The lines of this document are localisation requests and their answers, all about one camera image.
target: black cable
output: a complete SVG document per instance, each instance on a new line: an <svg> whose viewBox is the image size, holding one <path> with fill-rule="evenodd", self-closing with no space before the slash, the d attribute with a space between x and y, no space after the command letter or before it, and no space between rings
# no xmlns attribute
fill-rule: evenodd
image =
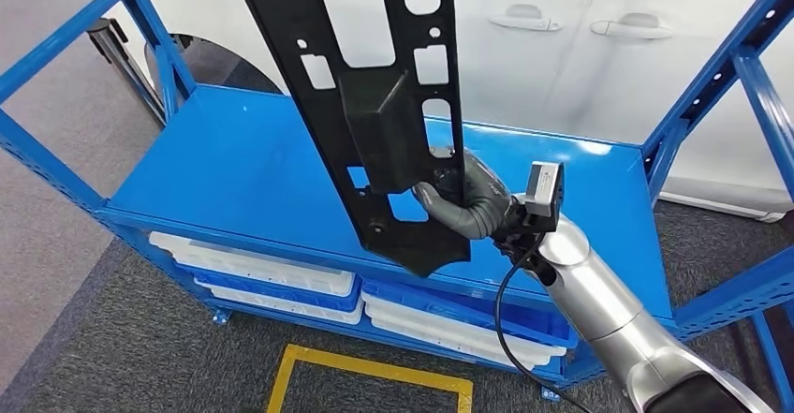
<svg viewBox="0 0 794 413"><path fill-rule="evenodd" d="M529 255L532 255L535 252L535 250L537 250L537 246L540 244L542 240L543 240L543 236L541 235L537 238L536 244L533 250L530 251ZM505 335L502 332L502 296L504 296L505 294L505 288L507 288L507 282L510 281L510 279L513 277L516 271L518 271L520 268L521 268L521 264L513 265L513 267L510 268L510 271L508 271L507 274L505 274L505 278L502 279L502 283L499 285L499 290L496 292L496 306L493 309L493 322L496 328L496 336L499 338L499 344L502 345L502 349L505 351L505 355L507 355L510 361L512 361L516 369L518 369L519 372L522 373L523 375L534 380L538 384L538 388L540 388L540 386L542 385L543 387L546 387L549 391L560 396L560 398L565 399L566 401L571 403L579 410L585 413L593 413L593 410L591 410L587 406L584 406L575 397L571 396L570 394L564 391L557 390L551 384L551 382L543 380L542 378L529 372L529 370L526 369L526 367L516 358L516 356L513 355L513 353L510 351L510 348L507 347L507 341L505 340Z"/></svg>

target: car door handle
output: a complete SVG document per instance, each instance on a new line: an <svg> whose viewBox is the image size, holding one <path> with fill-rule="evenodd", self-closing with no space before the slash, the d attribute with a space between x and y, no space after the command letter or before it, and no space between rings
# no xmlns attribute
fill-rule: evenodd
<svg viewBox="0 0 794 413"><path fill-rule="evenodd" d="M672 29L663 25L655 15L627 13L618 21L601 20L590 24L590 31L607 37L631 37L657 40L672 37Z"/></svg>
<svg viewBox="0 0 794 413"><path fill-rule="evenodd" d="M488 21L497 26L527 31L555 32L563 28L560 22L544 17L539 8L527 4L514 4L504 14L493 15Z"/></svg>

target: yellow tape square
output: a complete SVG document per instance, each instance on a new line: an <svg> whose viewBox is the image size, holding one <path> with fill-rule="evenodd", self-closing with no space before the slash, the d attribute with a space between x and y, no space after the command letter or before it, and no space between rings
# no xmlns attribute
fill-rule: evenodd
<svg viewBox="0 0 794 413"><path fill-rule="evenodd" d="M427 371L420 371L418 369L395 366L393 364L357 359L355 357L347 357L347 355L339 355L291 344L287 345L287 349L284 351L284 357L281 359L281 365L278 368L278 374L276 375L271 392L271 400L266 410L268 413L277 413L281 411L281 407L284 404L284 396L287 394L289 377L292 375L292 368L295 367L295 361L306 361L367 376L381 377L438 390L457 392L458 413L471 413L472 391L474 389L471 380L443 376Z"/></svg>

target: storage bin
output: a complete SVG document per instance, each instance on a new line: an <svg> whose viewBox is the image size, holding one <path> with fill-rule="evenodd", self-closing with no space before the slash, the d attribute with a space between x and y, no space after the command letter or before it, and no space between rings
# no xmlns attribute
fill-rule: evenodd
<svg viewBox="0 0 794 413"><path fill-rule="evenodd" d="M494 331L384 301L365 292L361 293L361 298L367 316L378 329L512 366ZM547 364L552 356L566 353L564 347L541 345L509 335L505 339L516 358L528 369Z"/></svg>
<svg viewBox="0 0 794 413"><path fill-rule="evenodd" d="M361 320L363 302L360 297L358 277L355 278L350 293L340 297L184 265L178 266L190 271L196 283L208 288L216 298L345 324L358 324Z"/></svg>
<svg viewBox="0 0 794 413"><path fill-rule="evenodd" d="M347 296L353 288L355 274L347 271L264 256L161 232L152 232L149 242L169 251L184 266L334 296Z"/></svg>
<svg viewBox="0 0 794 413"><path fill-rule="evenodd" d="M403 284L364 279L361 290L378 299L404 305L433 316L445 317L495 331L493 301L415 288ZM505 335L524 338L551 347L573 348L579 342L566 319L553 312L503 304L502 331Z"/></svg>

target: white car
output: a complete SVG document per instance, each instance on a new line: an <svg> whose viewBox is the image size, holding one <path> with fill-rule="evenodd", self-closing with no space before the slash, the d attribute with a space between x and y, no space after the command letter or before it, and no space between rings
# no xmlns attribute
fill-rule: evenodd
<svg viewBox="0 0 794 413"><path fill-rule="evenodd" d="M152 1L180 43L223 47L287 93L243 0ZM346 60L388 63L375 30L385 13L366 1L326 4ZM463 118L641 143L753 1L455 0ZM156 74L124 7L107 16L122 25L144 72ZM787 29L762 58L788 105L792 54ZM435 63L426 65L432 72ZM684 142L662 199L773 221L794 203L741 90L731 88Z"/></svg>

